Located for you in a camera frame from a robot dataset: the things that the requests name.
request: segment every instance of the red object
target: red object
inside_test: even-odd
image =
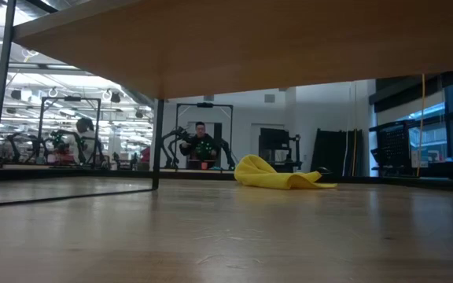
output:
[[[151,153],[151,148],[147,147],[141,151],[141,162],[149,162],[149,154]]]

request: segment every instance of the dark jacket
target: dark jacket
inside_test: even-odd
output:
[[[184,156],[190,155],[192,160],[211,160],[211,151],[214,149],[216,151],[216,156],[220,154],[219,147],[215,143],[214,138],[210,135],[205,134],[203,138],[199,138],[194,135],[190,142],[191,145],[187,148],[183,148],[182,145],[179,145],[179,151]]]

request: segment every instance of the wall vent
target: wall vent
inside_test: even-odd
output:
[[[265,103],[275,103],[275,94],[265,94]]]

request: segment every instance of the yellow towel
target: yellow towel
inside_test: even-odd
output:
[[[235,179],[245,186],[270,189],[321,189],[337,186],[316,183],[319,178],[319,172],[277,173],[270,164],[255,155],[245,156],[235,168]]]

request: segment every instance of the wooden floor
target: wooden floor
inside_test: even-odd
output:
[[[162,180],[0,207],[0,282],[453,282],[453,193]]]

